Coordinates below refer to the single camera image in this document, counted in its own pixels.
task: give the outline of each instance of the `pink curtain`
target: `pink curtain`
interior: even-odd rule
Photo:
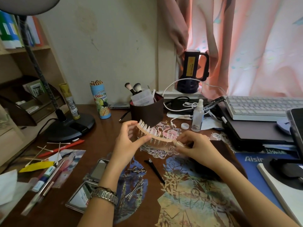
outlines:
[[[178,55],[208,50],[206,83],[228,95],[303,97],[303,0],[158,0],[158,5]],[[204,84],[202,94],[222,95]]]

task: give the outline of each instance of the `forearm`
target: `forearm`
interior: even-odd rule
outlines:
[[[233,164],[224,160],[215,172],[228,185],[252,226],[298,226],[254,187]]]
[[[121,172],[111,162],[108,163],[98,186],[117,191],[118,180]],[[93,197],[78,227],[112,226],[115,206],[102,198]]]

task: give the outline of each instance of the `red pen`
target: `red pen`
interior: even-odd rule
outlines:
[[[73,143],[71,143],[71,144],[68,144],[68,145],[65,145],[65,146],[60,147],[60,150],[67,149],[67,148],[69,148],[69,147],[78,145],[78,144],[83,143],[83,142],[84,142],[84,140],[81,140],[81,139],[80,139],[80,140],[75,141],[75,142],[73,142]],[[54,154],[54,153],[57,153],[58,150],[59,150],[59,148],[54,149],[54,150],[53,150],[54,152],[46,152],[46,153],[43,153],[43,154],[38,155],[37,157],[38,157],[38,158],[42,158],[42,157],[45,157],[45,156],[48,156],[48,155],[52,155],[52,154]]]

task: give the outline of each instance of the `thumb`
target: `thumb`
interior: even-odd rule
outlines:
[[[133,145],[135,146],[136,149],[138,149],[144,143],[146,143],[147,141],[149,141],[151,138],[152,138],[151,135],[145,135],[145,136],[139,138],[137,141],[133,142]]]
[[[178,147],[176,147],[175,150],[176,150],[178,153],[185,154],[186,156],[189,156],[190,150],[191,150],[191,149],[186,148],[186,147],[178,146]]]

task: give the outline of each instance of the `brown container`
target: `brown container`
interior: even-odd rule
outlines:
[[[156,126],[163,120],[163,103],[164,98],[159,94],[155,94],[157,102],[146,106],[134,106],[132,101],[130,102],[131,119],[135,121],[142,120],[147,126]]]

